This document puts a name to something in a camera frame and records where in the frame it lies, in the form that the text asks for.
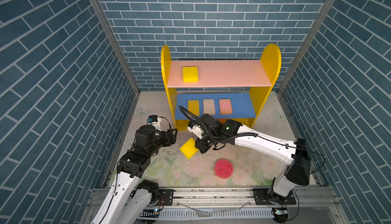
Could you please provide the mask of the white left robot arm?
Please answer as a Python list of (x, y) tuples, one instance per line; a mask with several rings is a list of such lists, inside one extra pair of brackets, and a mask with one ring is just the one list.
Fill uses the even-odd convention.
[(93, 224), (133, 224), (141, 212), (159, 199), (159, 184), (140, 179), (152, 156), (177, 141), (178, 129), (160, 131), (143, 125), (135, 132), (132, 148), (117, 163), (117, 174), (104, 202), (91, 221)]

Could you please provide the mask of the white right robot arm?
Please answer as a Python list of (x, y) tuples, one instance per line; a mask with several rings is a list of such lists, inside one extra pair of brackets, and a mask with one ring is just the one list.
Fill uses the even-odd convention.
[(251, 129), (239, 121), (228, 119), (221, 123), (209, 114), (191, 119), (187, 130), (197, 136), (195, 148), (202, 154), (211, 147), (219, 150), (217, 144), (232, 144), (264, 153), (286, 165), (276, 177), (268, 191), (268, 198), (274, 204), (283, 204), (297, 186), (310, 183), (311, 157), (306, 142), (278, 139)]

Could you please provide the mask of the pink rectangular sponge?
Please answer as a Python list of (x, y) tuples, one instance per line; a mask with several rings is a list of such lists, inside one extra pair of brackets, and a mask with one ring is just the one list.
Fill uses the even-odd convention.
[(221, 115), (230, 115), (233, 113), (232, 102), (230, 99), (220, 99), (219, 106)]

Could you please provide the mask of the beige sponge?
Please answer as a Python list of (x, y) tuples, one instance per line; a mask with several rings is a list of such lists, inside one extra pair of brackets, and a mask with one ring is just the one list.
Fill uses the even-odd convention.
[(214, 99), (203, 100), (203, 113), (211, 116), (216, 114)]

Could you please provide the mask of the pink round scrubber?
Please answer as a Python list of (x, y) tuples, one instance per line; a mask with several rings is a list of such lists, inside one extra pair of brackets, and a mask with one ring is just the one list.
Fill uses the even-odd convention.
[(216, 162), (214, 167), (215, 175), (222, 179), (228, 179), (233, 174), (233, 165), (226, 159), (220, 159)]

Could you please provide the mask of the textured yellow sponge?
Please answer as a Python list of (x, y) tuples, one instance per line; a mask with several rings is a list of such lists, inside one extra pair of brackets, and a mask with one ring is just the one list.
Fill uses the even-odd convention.
[(200, 115), (200, 102), (199, 100), (189, 100), (187, 102), (187, 109), (195, 116)]

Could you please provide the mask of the small yellow sponge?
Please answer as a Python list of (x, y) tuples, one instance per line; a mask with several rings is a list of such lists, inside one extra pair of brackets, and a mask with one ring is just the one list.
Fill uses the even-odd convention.
[(196, 66), (187, 66), (182, 69), (184, 83), (196, 83), (199, 81), (198, 68)]
[(190, 160), (198, 151), (199, 149), (195, 146), (196, 142), (193, 138), (190, 138), (187, 140), (181, 147), (180, 151), (182, 154)]

